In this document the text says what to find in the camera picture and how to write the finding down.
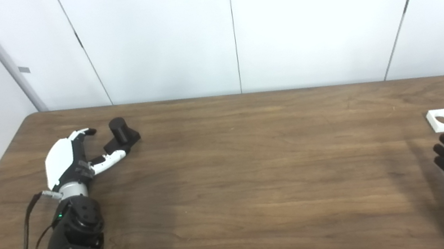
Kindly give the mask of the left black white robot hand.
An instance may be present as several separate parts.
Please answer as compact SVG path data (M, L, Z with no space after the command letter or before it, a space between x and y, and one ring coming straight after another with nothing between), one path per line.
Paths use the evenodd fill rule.
M84 140L96 132L97 130L93 128L74 130L69 137L59 139L52 146L45 159L47 187L52 192L61 192L61 188L71 182L89 185L96 175L105 172L126 157L127 152L119 149L111 154L88 160Z

